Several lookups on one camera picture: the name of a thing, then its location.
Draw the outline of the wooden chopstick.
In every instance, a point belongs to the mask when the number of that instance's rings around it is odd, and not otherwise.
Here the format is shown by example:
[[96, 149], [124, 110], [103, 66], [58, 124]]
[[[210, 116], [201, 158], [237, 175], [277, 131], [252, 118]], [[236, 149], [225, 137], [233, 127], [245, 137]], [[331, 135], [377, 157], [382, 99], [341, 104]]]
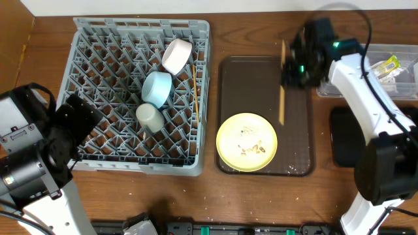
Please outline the wooden chopstick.
[[196, 68], [195, 65], [192, 65], [192, 73], [193, 73], [193, 89], [194, 89], [194, 101], [195, 101], [195, 111], [196, 111], [196, 119], [197, 124], [199, 125], [199, 101], [197, 97], [197, 78], [196, 78]]
[[[281, 42], [281, 69], [285, 64], [285, 42]], [[283, 85], [280, 86], [280, 105], [279, 105], [279, 122], [281, 125], [285, 124], [285, 90]]]

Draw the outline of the cream white cup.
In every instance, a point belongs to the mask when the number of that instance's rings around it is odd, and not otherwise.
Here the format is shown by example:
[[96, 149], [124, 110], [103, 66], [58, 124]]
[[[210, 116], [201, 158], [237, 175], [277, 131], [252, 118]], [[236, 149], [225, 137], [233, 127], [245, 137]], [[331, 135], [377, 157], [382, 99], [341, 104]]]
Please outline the cream white cup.
[[160, 131], [165, 124], [162, 113], [152, 104], [141, 104], [135, 114], [140, 125], [149, 128], [153, 133]]

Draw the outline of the yellow green snack wrapper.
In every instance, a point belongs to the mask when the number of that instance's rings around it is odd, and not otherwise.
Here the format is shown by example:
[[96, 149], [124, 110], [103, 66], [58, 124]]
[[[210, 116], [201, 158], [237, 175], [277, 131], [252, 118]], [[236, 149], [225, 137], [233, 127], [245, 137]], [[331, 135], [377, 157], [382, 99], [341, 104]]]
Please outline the yellow green snack wrapper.
[[376, 63], [375, 65], [372, 65], [371, 68], [375, 76], [380, 79], [388, 75], [390, 72], [394, 71], [395, 69], [400, 68], [400, 62], [397, 56], [392, 55], [388, 60], [380, 61]]

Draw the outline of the light blue bowl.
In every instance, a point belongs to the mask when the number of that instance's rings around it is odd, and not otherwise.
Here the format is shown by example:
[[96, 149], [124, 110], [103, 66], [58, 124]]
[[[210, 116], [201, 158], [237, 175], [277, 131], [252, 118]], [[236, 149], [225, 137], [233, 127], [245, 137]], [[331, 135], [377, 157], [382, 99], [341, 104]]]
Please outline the light blue bowl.
[[142, 86], [142, 100], [160, 108], [168, 99], [172, 89], [172, 76], [166, 72], [151, 72]]

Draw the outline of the yellow plate with crumbs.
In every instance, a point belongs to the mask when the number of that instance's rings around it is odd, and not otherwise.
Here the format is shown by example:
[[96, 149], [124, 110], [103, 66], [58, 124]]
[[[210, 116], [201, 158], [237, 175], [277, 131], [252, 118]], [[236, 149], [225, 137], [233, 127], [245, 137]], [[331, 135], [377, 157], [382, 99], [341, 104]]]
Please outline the yellow plate with crumbs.
[[278, 137], [273, 126], [262, 116], [240, 113], [221, 124], [216, 135], [216, 149], [229, 167], [254, 172], [273, 160]]

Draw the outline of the pink bowl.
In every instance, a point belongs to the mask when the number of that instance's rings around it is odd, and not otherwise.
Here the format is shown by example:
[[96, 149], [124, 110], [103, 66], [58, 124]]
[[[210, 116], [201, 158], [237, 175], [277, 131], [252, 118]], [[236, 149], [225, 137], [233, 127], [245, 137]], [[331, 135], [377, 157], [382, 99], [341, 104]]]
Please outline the pink bowl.
[[162, 65], [171, 74], [177, 75], [187, 63], [192, 51], [192, 43], [174, 39], [163, 54]]

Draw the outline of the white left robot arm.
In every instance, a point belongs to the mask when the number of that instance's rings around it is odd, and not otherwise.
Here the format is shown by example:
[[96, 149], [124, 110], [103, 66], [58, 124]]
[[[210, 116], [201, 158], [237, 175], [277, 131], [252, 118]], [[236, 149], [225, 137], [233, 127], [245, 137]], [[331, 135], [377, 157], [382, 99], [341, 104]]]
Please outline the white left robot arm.
[[68, 163], [101, 119], [75, 94], [57, 106], [36, 83], [1, 94], [1, 215], [30, 234], [94, 234]]

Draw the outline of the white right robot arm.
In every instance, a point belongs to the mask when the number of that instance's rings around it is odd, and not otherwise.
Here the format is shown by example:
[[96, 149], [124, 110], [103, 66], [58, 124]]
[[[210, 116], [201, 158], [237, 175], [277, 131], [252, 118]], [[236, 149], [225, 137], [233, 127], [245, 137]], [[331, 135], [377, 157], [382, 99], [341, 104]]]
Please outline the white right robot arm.
[[376, 234], [417, 192], [417, 126], [382, 88], [357, 39], [340, 40], [329, 18], [308, 20], [283, 55], [281, 84], [338, 88], [357, 119], [366, 153], [355, 165], [358, 193], [340, 219], [342, 234]]

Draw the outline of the clear plastic waste bin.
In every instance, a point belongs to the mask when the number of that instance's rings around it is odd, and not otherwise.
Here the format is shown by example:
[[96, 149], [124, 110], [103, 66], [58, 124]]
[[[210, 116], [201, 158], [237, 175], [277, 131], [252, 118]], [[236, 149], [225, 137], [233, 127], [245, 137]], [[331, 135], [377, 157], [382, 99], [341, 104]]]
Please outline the clear plastic waste bin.
[[417, 100], [417, 45], [371, 44], [367, 56], [371, 66], [396, 56], [400, 66], [380, 78], [384, 90], [394, 100]]

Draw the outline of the dark brown serving tray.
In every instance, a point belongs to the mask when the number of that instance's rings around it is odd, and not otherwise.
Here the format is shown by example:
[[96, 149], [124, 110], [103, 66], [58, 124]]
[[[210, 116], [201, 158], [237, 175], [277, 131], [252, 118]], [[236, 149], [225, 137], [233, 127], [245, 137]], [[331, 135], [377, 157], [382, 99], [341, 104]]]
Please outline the dark brown serving tray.
[[221, 125], [239, 113], [264, 117], [275, 129], [278, 150], [255, 176], [305, 177], [315, 168], [311, 92], [285, 91], [285, 123], [279, 122], [280, 59], [276, 56], [230, 56], [219, 66], [218, 115]]

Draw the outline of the grey plastic dish rack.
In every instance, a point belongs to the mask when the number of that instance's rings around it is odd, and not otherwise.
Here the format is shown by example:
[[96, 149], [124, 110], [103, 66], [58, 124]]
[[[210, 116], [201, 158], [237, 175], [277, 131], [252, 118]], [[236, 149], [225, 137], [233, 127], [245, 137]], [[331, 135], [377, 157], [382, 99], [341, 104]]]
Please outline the grey plastic dish rack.
[[[75, 18], [77, 31], [57, 98], [78, 95], [103, 116], [79, 145], [75, 170], [119, 170], [198, 176], [204, 168], [212, 39], [205, 20]], [[135, 115], [151, 72], [163, 71], [163, 54], [174, 39], [192, 43], [183, 69], [172, 78], [160, 111], [163, 128], [153, 133]], [[197, 124], [192, 65], [196, 68]]]

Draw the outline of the black rectangular bin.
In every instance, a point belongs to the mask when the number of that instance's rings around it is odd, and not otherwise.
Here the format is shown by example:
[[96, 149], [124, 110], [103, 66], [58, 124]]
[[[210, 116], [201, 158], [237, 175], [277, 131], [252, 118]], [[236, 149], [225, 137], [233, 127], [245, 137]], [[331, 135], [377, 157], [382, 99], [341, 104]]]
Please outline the black rectangular bin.
[[372, 161], [364, 133], [350, 108], [336, 107], [330, 113], [330, 133], [332, 135], [332, 152], [337, 166], [371, 170], [387, 168], [381, 159]]

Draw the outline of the black equipment rail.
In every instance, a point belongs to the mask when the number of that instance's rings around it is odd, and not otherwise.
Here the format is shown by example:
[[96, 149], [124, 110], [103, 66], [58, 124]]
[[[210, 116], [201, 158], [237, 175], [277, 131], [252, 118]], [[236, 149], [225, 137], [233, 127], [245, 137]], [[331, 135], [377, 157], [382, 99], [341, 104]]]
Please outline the black equipment rail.
[[196, 223], [191, 220], [157, 221], [141, 213], [124, 221], [96, 220], [91, 222], [98, 234], [156, 234], [156, 235], [339, 235], [339, 228], [304, 223], [298, 226], [229, 225], [222, 222]]

